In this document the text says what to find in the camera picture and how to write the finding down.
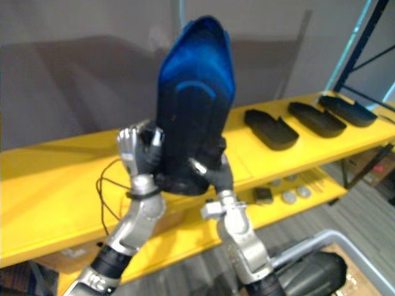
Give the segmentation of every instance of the wire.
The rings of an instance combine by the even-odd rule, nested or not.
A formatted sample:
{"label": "wire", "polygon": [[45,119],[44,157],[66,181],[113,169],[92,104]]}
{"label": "wire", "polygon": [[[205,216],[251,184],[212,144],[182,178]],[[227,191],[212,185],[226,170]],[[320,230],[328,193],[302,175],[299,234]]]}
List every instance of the wire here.
{"label": "wire", "polygon": [[117,158],[115,160],[113,160],[112,162],[110,162],[101,172],[99,179],[96,180],[96,191],[99,194],[99,198],[100,198],[100,203],[101,203],[101,224],[103,225],[103,229],[106,232],[106,235],[109,235],[109,231],[107,229],[106,223],[104,222],[104,207],[106,207],[108,209],[108,211],[110,212],[110,214],[119,221],[119,217],[111,210],[111,208],[108,206],[108,204],[106,203],[106,201],[104,200],[103,197],[103,181],[107,181],[110,182],[114,185],[117,185],[119,187],[125,188],[130,190],[130,188],[128,186],[125,186],[123,184],[120,184],[118,182],[115,182],[114,180],[111,180],[109,178],[104,177],[104,174],[106,173],[106,171],[115,163],[117,163],[118,161],[120,161],[120,158]]}

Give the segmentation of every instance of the floor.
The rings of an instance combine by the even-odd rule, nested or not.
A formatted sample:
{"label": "floor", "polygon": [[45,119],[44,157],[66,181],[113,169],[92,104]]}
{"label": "floor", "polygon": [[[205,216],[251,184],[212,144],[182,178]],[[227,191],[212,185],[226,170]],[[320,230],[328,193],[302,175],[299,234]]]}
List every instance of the floor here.
{"label": "floor", "polygon": [[[341,181],[339,166],[323,167]],[[334,206],[327,204],[260,228],[271,253],[323,229],[347,235],[395,285],[395,208],[360,181]],[[118,288],[116,295],[237,295],[234,272],[220,245]]]}

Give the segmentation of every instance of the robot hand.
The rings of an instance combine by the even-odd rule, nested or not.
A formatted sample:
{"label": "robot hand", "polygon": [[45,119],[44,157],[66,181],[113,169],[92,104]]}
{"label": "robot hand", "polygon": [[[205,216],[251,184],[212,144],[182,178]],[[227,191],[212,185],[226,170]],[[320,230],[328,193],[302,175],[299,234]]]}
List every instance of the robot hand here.
{"label": "robot hand", "polygon": [[142,134],[147,131],[149,120],[122,129],[117,136],[119,154],[130,177],[151,174],[158,166],[161,156],[163,131],[155,127],[151,143],[144,143]]}
{"label": "robot hand", "polygon": [[160,162],[164,135],[160,128],[154,128],[147,144],[143,137],[149,134],[148,124],[149,121],[142,121],[131,125],[117,136],[120,156],[131,178],[133,201],[92,264],[66,291],[66,296],[112,294],[130,260],[151,237],[164,214],[165,200],[151,175]]}
{"label": "robot hand", "polygon": [[225,154],[221,156],[221,166],[218,170],[210,170],[194,158],[189,159],[189,165],[191,165],[196,174],[214,185],[217,194],[222,191],[233,191],[232,170]]}

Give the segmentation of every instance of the black tray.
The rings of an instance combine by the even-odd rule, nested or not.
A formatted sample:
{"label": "black tray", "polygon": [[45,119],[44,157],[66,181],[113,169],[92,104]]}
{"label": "black tray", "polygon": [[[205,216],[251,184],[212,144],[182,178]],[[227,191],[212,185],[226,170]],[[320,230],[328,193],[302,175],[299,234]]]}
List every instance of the black tray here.
{"label": "black tray", "polygon": [[339,97],[322,96],[320,97],[319,103],[324,108],[356,126],[369,126],[377,118],[375,114],[371,113],[371,111],[365,109],[357,102],[349,104]]}
{"label": "black tray", "polygon": [[285,150],[293,146],[299,135],[279,117],[275,120],[268,113],[258,110],[247,110],[244,122],[252,132],[269,148]]}
{"label": "black tray", "polygon": [[306,127],[324,138],[339,136],[346,128],[342,121],[328,111],[320,112],[310,105],[293,102],[289,104],[288,111]]}

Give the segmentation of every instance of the blue and black object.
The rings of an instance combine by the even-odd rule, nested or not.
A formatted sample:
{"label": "blue and black object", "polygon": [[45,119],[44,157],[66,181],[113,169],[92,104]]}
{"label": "blue and black object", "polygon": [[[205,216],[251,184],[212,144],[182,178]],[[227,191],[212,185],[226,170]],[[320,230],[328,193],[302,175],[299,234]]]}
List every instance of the blue and black object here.
{"label": "blue and black object", "polygon": [[218,20],[190,22],[165,58],[158,79],[156,124],[163,129],[156,182],[175,194],[199,195],[209,183],[188,159],[217,169],[226,148],[221,133],[235,96],[228,34]]}

